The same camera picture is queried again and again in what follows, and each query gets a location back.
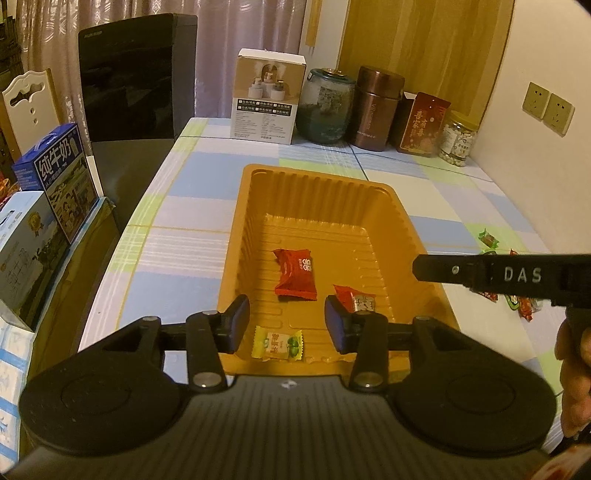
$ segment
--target human hand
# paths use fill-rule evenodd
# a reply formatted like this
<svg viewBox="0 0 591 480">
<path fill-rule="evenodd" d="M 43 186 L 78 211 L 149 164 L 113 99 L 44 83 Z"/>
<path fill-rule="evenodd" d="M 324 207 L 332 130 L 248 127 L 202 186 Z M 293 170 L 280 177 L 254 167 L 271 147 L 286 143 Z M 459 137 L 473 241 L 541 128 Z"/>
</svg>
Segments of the human hand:
<svg viewBox="0 0 591 480">
<path fill-rule="evenodd" d="M 591 327 L 581 337 L 580 345 L 574 344 L 568 321 L 558 330 L 554 354 L 562 360 L 560 383 L 562 415 L 560 422 L 565 437 L 572 437 L 591 421 Z"/>
</svg>

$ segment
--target wall outlet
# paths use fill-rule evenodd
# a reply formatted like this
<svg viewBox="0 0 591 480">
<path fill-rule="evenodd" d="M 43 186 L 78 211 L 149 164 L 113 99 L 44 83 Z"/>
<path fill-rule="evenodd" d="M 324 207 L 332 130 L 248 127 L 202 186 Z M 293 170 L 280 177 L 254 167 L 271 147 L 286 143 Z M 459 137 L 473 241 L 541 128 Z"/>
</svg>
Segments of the wall outlet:
<svg viewBox="0 0 591 480">
<path fill-rule="evenodd" d="M 565 136 L 573 114 L 574 106 L 552 93 L 543 120 L 556 133 Z"/>
<path fill-rule="evenodd" d="M 534 82 L 530 82 L 522 108 L 530 115 L 542 120 L 549 100 L 550 92 L 548 90 L 536 85 Z"/>
</svg>

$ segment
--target green glass jar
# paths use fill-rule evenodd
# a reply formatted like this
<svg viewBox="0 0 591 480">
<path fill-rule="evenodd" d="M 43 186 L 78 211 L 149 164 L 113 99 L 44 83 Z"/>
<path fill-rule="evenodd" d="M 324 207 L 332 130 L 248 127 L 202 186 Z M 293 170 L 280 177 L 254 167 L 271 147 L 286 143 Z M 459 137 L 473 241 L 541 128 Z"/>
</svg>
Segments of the green glass jar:
<svg viewBox="0 0 591 480">
<path fill-rule="evenodd" d="M 355 81 L 332 69 L 312 69 L 300 95 L 295 126 L 300 135 L 319 144 L 345 135 L 351 117 Z"/>
</svg>

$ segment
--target nuts in jar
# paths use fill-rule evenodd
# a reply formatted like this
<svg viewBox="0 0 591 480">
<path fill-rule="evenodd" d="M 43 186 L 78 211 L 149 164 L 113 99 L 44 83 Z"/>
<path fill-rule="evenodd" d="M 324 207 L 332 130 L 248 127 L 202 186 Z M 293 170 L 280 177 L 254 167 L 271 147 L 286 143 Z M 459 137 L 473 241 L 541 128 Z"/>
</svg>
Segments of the nuts in jar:
<svg viewBox="0 0 591 480">
<path fill-rule="evenodd" d="M 465 166 L 477 130 L 476 122 L 452 110 L 443 124 L 439 156 L 456 167 Z"/>
</svg>

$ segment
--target product box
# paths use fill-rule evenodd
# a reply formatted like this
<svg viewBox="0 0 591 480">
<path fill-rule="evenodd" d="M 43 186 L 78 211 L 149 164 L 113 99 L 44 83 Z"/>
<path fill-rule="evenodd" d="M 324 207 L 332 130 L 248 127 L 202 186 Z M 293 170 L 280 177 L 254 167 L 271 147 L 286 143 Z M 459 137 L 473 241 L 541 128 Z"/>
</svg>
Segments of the product box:
<svg viewBox="0 0 591 480">
<path fill-rule="evenodd" d="M 57 127 L 12 167 L 23 190 L 45 190 L 72 243 L 95 201 L 95 186 L 76 124 Z"/>
<path fill-rule="evenodd" d="M 390 143 L 399 152 L 431 156 L 450 102 L 426 93 L 404 92 L 396 108 Z"/>
<path fill-rule="evenodd" d="M 243 48 L 236 61 L 231 137 L 290 144 L 305 72 L 302 55 Z"/>
<path fill-rule="evenodd" d="M 0 210 L 0 297 L 34 328 L 68 249 L 43 192 L 16 192 Z"/>
</svg>

